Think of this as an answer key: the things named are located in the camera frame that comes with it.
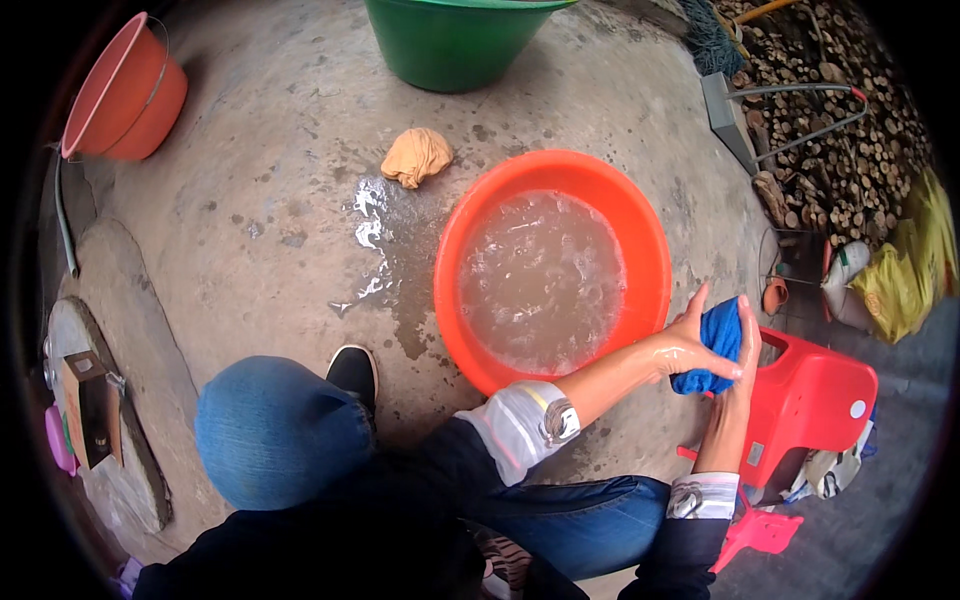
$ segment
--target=yellow plastic bag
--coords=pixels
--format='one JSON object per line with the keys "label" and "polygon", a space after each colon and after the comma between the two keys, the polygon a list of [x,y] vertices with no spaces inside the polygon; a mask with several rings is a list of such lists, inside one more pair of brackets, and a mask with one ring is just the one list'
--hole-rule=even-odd
{"label": "yellow plastic bag", "polygon": [[930,309],[960,291],[953,215],[944,188],[929,168],[903,204],[896,243],[884,244],[851,281],[874,317],[880,339],[895,344],[916,333]]}

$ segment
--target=patterned sleeve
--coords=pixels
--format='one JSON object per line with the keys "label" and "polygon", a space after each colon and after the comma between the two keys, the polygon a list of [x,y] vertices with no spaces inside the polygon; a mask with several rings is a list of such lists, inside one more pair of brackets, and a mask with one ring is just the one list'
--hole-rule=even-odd
{"label": "patterned sleeve", "polygon": [[527,469],[580,433],[573,405],[557,386],[544,381],[518,381],[486,404],[454,417],[473,425],[507,486],[522,481]]}
{"label": "patterned sleeve", "polygon": [[736,473],[708,472],[678,477],[670,489],[667,518],[733,518]]}

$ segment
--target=sneaker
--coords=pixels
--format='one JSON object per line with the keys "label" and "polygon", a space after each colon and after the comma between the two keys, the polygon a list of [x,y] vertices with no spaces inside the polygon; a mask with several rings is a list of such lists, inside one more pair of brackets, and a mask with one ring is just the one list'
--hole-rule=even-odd
{"label": "sneaker", "polygon": [[340,347],[330,360],[326,380],[355,397],[373,414],[380,381],[372,352],[355,344]]}

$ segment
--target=stacked firewood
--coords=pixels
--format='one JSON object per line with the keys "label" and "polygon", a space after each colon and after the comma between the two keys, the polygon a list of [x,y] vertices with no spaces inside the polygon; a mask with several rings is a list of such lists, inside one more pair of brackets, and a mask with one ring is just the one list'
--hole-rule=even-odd
{"label": "stacked firewood", "polygon": [[[734,17],[754,8],[720,0]],[[805,0],[743,26],[751,54],[733,78],[760,85],[852,84],[868,99],[859,121],[761,163],[756,189],[782,228],[811,229],[837,246],[862,239],[876,249],[897,226],[910,183],[930,160],[931,145],[897,68],[877,33],[852,3]],[[857,114],[843,91],[780,92],[744,98],[757,153]]]}

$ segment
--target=jeans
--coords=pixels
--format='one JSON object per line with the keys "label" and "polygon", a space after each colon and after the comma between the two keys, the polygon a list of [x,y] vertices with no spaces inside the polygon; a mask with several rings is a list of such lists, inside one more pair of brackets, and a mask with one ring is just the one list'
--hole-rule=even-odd
{"label": "jeans", "polygon": [[[238,510],[300,504],[374,453],[363,405],[306,367],[271,356],[245,358],[207,383],[195,429],[210,481]],[[463,517],[577,581],[638,564],[669,494],[666,484],[636,475],[521,484],[481,499]]]}

